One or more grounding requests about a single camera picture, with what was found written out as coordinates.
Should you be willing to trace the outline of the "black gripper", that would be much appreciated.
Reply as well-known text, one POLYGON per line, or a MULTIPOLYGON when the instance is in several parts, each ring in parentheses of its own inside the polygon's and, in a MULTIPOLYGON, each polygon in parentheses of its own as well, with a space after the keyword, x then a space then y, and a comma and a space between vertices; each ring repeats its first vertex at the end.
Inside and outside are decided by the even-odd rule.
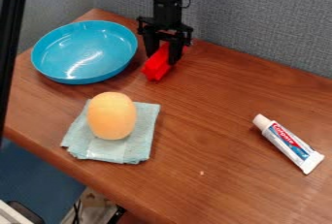
POLYGON ((138 17, 138 33, 144 39, 146 56, 159 49, 159 42, 168 42, 168 64, 175 65, 190 45, 192 28, 182 23, 183 0, 152 0, 152 16, 138 17))

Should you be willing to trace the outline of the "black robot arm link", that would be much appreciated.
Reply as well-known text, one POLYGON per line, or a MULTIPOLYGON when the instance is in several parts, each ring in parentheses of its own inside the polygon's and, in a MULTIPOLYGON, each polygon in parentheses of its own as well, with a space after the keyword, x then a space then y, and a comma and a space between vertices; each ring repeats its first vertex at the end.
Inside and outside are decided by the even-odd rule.
POLYGON ((0 11, 0 140, 9 102, 25 0, 2 0, 0 11))

